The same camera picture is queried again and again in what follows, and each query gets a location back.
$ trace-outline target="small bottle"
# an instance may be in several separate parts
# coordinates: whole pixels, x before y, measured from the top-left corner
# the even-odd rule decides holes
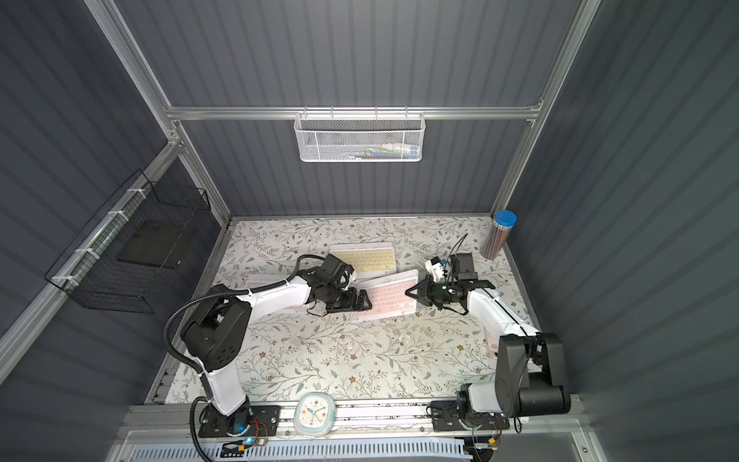
[[[508,237],[508,233],[517,220],[516,214],[509,210],[501,210],[495,214],[493,226],[490,228],[483,247],[480,248],[480,254],[483,258],[494,260],[498,256],[505,243],[505,238]]]

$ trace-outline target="gray corrugated wall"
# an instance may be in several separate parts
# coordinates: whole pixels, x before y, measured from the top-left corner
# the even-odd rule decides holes
[[[738,19],[736,1],[606,1],[510,204],[611,461],[736,455]]]
[[[0,1],[0,334],[166,139],[81,2]]]
[[[577,0],[119,1],[175,106],[537,102]]]
[[[160,183],[192,185],[179,161]],[[0,385],[0,460],[102,461],[166,354],[162,328],[192,296],[220,227],[211,215],[155,314],[62,306]]]
[[[119,1],[175,106],[525,106],[579,2]],[[430,121],[418,163],[307,164],[288,122],[184,123],[233,215],[489,211],[525,122]]]
[[[188,121],[234,216],[489,211],[524,120],[429,121],[423,159],[307,163],[287,121]]]
[[[166,139],[82,1],[0,1],[0,333],[85,222]],[[191,184],[176,161],[162,181]],[[163,323],[219,233],[209,216],[156,315],[67,302],[0,384],[0,460],[102,461],[164,356]]]

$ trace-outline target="table surface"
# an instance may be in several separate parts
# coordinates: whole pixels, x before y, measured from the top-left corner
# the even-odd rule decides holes
[[[298,255],[351,242],[392,241],[398,271],[425,274],[426,260],[445,257],[469,233],[460,252],[473,253],[479,277],[529,322],[503,253],[492,261],[480,256],[490,226],[488,217],[242,221],[214,284],[237,289],[248,274],[289,274]],[[418,305],[416,314],[378,321],[349,323],[348,317],[272,314],[251,323],[236,357],[249,399],[295,401],[312,391],[335,399],[453,396],[460,384],[489,380],[494,372],[484,329],[472,315]],[[166,402],[202,394],[198,378],[181,364]]]

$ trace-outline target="aluminum frame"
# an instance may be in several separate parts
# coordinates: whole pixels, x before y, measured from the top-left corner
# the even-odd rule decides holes
[[[180,156],[180,161],[187,169],[195,186],[205,189],[208,192],[208,199],[211,202],[211,210],[213,215],[220,223],[221,227],[226,226],[231,220],[231,213],[228,210],[223,196],[218,191],[216,184],[211,178],[205,164],[202,163],[197,150],[190,141],[189,136],[184,128],[178,123],[170,120],[166,108],[171,104],[165,94],[162,86],[159,84],[154,71],[149,66],[146,57],[144,57],[141,48],[136,43],[131,30],[126,25],[126,21],[120,14],[114,0],[84,0],[87,9],[95,18],[98,26],[105,34],[110,46],[120,59],[123,67],[129,74],[134,85],[141,93],[141,97],[151,110],[159,127],[162,129],[167,138],[181,139],[187,152]]]
[[[176,140],[169,141],[159,151],[159,154],[157,154],[149,166],[146,167],[143,174],[139,175],[133,184],[131,184],[129,190],[118,199],[110,210],[121,210],[135,194],[138,194],[132,190],[141,188],[146,183],[147,178],[151,181],[159,180],[182,150],[183,145],[181,143]],[[106,214],[98,225],[90,231],[87,238],[79,247],[89,247],[112,220],[113,214]],[[66,276],[77,265],[80,258],[81,253],[75,252],[61,266],[55,277]],[[18,362],[21,361],[21,358],[23,358],[33,342],[41,335],[41,332],[68,298],[63,290],[51,283],[47,283],[13,325],[8,328],[2,338],[0,338],[0,384],[8,377]]]
[[[427,120],[535,120],[539,106],[490,107],[223,107],[175,106],[165,110],[171,120],[295,120],[316,118],[400,118],[423,113]]]
[[[577,56],[577,52],[580,50],[582,41],[585,39],[585,34],[593,23],[593,18],[595,17],[600,4],[601,0],[580,1],[577,14],[567,32],[565,41],[562,44],[562,49],[560,49],[557,59],[554,62],[554,66],[549,74],[546,85],[544,85],[541,107],[539,108],[539,117],[531,122],[521,138],[521,142],[514,154],[511,165],[508,167],[508,172],[505,174],[505,178],[503,179],[503,184],[500,186],[495,202],[493,202],[493,207],[490,210],[491,215],[508,206],[508,202],[511,200],[511,196],[513,196],[516,184],[518,184],[518,180],[521,178],[523,169],[526,167],[526,163],[536,147],[539,136],[542,134],[544,125],[551,114],[551,110],[559,96],[559,92],[565,84],[565,79],[570,73],[570,68],[572,67],[572,63],[575,61],[575,56]]]
[[[341,440],[346,438],[406,438],[418,436],[464,437],[473,436],[472,431],[433,431],[431,419],[426,415],[426,406],[435,399],[360,399],[337,401],[336,423],[332,431],[323,438]],[[583,462],[605,462],[606,458],[598,438],[590,425],[590,419],[578,395],[571,395],[572,408],[565,415],[542,415],[529,418],[523,424],[522,433],[570,433],[578,447]],[[291,421],[297,401],[275,403],[282,407],[277,436],[279,441],[301,441],[310,439],[294,432]],[[196,412],[205,405],[199,404]],[[184,443],[191,444],[188,412],[189,404],[167,404],[162,406],[131,406],[123,426],[111,448],[107,461],[126,461],[137,445]],[[476,435],[491,435],[494,431],[478,431]],[[514,429],[503,431],[513,434]],[[224,442],[233,438],[204,440]]]
[[[226,252],[226,249],[228,248],[228,243],[231,241],[231,237],[234,235],[234,230],[236,229],[236,226],[234,225],[234,222],[228,224],[228,226],[224,227],[218,238],[216,239],[216,243],[213,246],[213,250],[211,251],[211,255],[208,257],[208,261],[205,264],[205,269],[202,272],[202,275],[200,276],[200,281],[197,283],[197,286],[195,287],[195,291],[193,292],[193,298],[204,295],[208,289],[211,288],[213,285],[213,280],[216,278],[216,273],[218,272],[218,268],[221,264],[221,260],[223,259],[223,255]],[[184,352],[184,344],[182,339],[180,338],[180,331],[182,330],[183,324],[187,318],[190,317],[193,310],[195,309],[195,306],[191,306],[187,310],[185,310],[185,313],[183,314],[182,318],[180,319],[180,323],[177,326],[177,330],[174,332],[174,339],[172,340],[172,346],[181,353]],[[154,381],[151,383],[151,387],[149,388],[149,393],[146,394],[146,399],[144,400],[144,404],[158,404],[158,401],[156,401],[154,398],[161,394],[164,387],[169,388],[169,384],[164,384],[163,381],[165,379],[165,375],[171,375],[174,377],[174,374],[177,373],[177,368],[180,366],[180,362],[173,358],[172,356],[165,355],[164,359],[162,360],[162,364],[159,366],[159,370],[157,371],[157,375],[154,377]]]
[[[459,212],[444,214],[338,214],[338,215],[262,215],[254,217],[236,216],[231,222],[254,221],[254,220],[351,220],[361,218],[363,220],[375,220],[378,218],[423,218],[423,217],[489,217],[488,212]]]

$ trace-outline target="white robotic arm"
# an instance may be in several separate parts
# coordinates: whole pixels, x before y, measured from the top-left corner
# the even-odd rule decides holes
[[[425,306],[452,310],[462,316],[471,313],[498,342],[494,381],[464,384],[457,394],[460,420],[484,412],[498,412],[509,418],[569,412],[570,396],[559,338],[539,332],[518,317],[489,281],[478,279],[471,254],[452,254],[449,261],[452,270],[447,280],[441,281],[429,271],[406,295]],[[429,260],[426,266],[433,268],[433,263],[433,259]],[[451,302],[459,302],[463,310],[455,310],[449,306]],[[530,360],[542,367],[541,372],[528,372]]]
[[[244,294],[229,295],[224,285],[211,288],[209,293],[222,295],[203,300],[180,334],[198,366],[196,373],[211,406],[224,416],[248,408],[234,359],[249,322],[281,308],[314,301],[324,302],[328,313],[369,310],[372,303],[367,292],[349,287],[354,278],[351,265],[329,254],[320,267],[296,270],[283,281],[241,291],[247,292]]]

